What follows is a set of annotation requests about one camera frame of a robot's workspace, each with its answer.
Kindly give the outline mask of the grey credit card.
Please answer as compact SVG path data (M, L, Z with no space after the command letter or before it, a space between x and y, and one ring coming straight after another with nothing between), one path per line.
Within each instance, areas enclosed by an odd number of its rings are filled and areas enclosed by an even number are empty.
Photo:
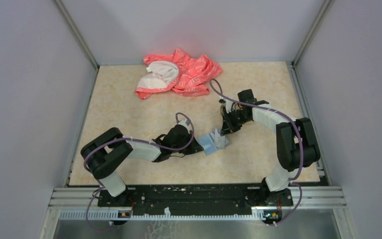
M221 134L220 129L215 129L210 133L210 136L213 141L213 145L217 149L223 149L227 145L226 136Z

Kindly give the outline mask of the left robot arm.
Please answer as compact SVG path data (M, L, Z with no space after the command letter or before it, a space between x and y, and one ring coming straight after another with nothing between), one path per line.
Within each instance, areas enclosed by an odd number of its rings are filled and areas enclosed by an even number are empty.
M191 155L202 151L203 147L195 138L192 126L180 122L167 134L161 134L151 141L127 137L119 128L112 127L86 144L80 150L80 155L84 159L84 168L110 194L110 200L117 206L123 206L129 200L129 192L116 170L124 160L132 158L162 162L175 153Z

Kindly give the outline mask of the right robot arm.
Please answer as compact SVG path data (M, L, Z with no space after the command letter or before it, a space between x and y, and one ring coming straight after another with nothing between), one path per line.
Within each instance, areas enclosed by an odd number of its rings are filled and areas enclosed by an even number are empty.
M221 135L235 133L250 121L270 129L276 135L278 163L272 173L262 180L261 201L273 205L280 191L299 177L302 169L320 159L320 150L309 118L292 118L275 109L267 101L259 101L251 89L238 93L238 100L221 96Z

